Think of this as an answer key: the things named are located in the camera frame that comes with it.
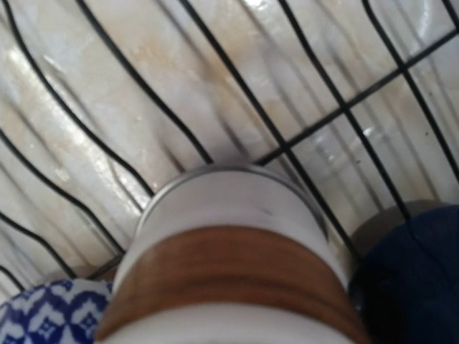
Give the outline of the white brown banded cup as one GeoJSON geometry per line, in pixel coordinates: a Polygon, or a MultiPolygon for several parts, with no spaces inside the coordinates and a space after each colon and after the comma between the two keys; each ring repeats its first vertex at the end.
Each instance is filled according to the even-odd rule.
{"type": "Polygon", "coordinates": [[[369,343],[312,198],[257,166],[205,166],[143,212],[96,343],[369,343]]]}

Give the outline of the navy blue mug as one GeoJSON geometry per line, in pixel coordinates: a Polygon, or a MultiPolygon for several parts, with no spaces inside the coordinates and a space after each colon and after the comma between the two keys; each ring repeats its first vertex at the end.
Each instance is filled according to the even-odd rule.
{"type": "Polygon", "coordinates": [[[458,205],[390,208],[352,239],[362,255],[349,295],[373,343],[458,342],[458,205]]]}

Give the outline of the blue white patterned bowl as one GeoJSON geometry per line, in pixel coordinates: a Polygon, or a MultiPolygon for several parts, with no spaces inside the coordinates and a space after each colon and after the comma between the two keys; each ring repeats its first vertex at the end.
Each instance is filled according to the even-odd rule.
{"type": "Polygon", "coordinates": [[[112,297],[107,280],[61,279],[1,304],[2,343],[94,343],[112,297]]]}

